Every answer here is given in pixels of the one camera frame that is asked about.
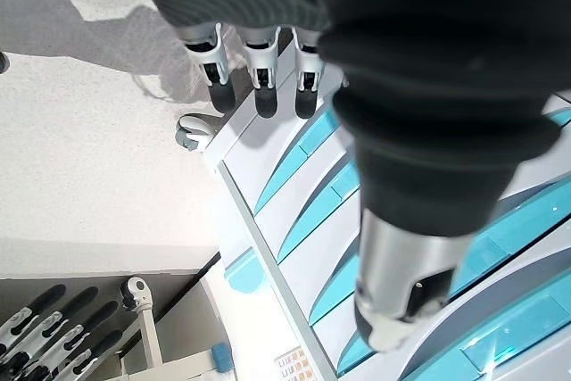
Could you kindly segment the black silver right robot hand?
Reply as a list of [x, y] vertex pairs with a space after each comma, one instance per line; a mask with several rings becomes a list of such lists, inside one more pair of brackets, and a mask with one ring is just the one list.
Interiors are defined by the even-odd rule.
[[87, 318], [71, 322], [98, 296], [89, 286], [55, 310], [50, 307], [65, 295], [57, 284], [12, 315], [1, 326], [1, 375], [24, 380], [43, 380], [53, 374], [97, 327], [119, 308], [110, 300]]

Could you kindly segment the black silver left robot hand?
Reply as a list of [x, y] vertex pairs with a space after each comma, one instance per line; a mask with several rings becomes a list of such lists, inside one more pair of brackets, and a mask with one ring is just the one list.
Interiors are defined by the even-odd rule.
[[570, 0], [154, 0], [183, 36], [222, 21], [319, 32], [346, 87], [333, 106], [360, 175], [358, 330], [401, 346], [447, 303], [455, 269], [517, 168], [548, 152], [570, 87]]

